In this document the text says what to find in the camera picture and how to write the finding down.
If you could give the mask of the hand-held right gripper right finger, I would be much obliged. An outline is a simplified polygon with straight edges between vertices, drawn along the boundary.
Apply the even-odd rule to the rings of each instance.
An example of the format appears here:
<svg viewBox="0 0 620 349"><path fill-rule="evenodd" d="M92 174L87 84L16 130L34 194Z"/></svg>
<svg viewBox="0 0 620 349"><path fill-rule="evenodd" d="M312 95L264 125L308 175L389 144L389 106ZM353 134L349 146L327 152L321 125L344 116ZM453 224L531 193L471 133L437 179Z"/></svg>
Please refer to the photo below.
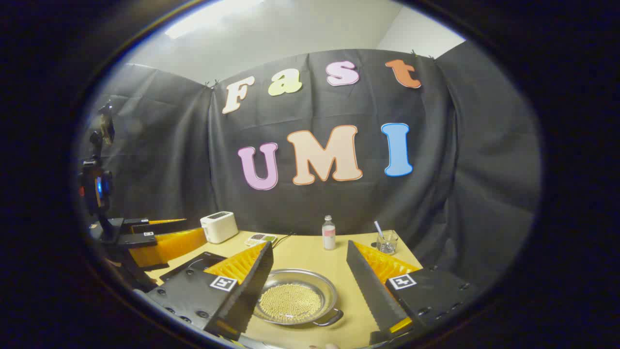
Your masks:
<svg viewBox="0 0 620 349"><path fill-rule="evenodd" d="M347 264L383 339L423 336L478 296L476 285L450 272L417 268L356 241L348 241Z"/></svg>

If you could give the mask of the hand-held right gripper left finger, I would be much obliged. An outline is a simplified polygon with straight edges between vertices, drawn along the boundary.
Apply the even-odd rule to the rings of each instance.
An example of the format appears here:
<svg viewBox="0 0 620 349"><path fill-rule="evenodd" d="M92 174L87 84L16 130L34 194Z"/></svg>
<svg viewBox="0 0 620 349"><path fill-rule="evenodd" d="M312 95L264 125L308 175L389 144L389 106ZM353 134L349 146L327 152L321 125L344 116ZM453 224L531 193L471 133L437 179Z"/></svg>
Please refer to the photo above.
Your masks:
<svg viewBox="0 0 620 349"><path fill-rule="evenodd" d="M187 267L146 292L145 300L194 332L238 340L273 266L267 241L209 267Z"/></svg>

